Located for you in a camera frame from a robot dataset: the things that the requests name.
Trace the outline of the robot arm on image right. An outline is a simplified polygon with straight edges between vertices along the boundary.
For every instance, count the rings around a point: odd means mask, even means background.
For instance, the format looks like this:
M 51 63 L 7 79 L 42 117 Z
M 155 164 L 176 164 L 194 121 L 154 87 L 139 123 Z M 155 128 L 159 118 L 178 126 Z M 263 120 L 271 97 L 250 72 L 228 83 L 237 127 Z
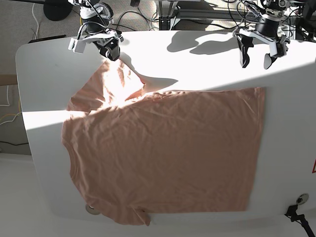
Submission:
M 242 22 L 254 25 L 250 27 L 239 24 L 233 31 L 240 51 L 240 64 L 243 68 L 248 66 L 250 63 L 248 50 L 254 47 L 253 40 L 257 39 L 269 46 L 270 52 L 264 57 L 264 69 L 268 69 L 288 51 L 287 45 L 290 44 L 290 38 L 280 33 L 278 29 L 287 18 L 284 13 L 289 7 L 289 1 L 262 0 L 261 6 L 251 0 L 241 0 L 240 3 L 254 16 L 254 20 L 247 19 L 247 14 L 241 14 L 237 7 Z

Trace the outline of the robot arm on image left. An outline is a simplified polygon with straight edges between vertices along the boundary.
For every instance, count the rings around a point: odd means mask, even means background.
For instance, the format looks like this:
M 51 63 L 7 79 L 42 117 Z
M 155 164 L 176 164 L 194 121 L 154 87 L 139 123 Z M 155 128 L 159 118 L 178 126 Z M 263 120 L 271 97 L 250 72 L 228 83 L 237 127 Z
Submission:
M 99 53 L 111 61 L 120 56 L 119 44 L 124 41 L 121 32 L 109 27 L 113 23 L 113 10 L 103 2 L 70 0 L 70 4 L 80 7 L 81 24 L 77 36 L 70 39 L 68 50 L 83 53 L 87 44 L 94 44 Z

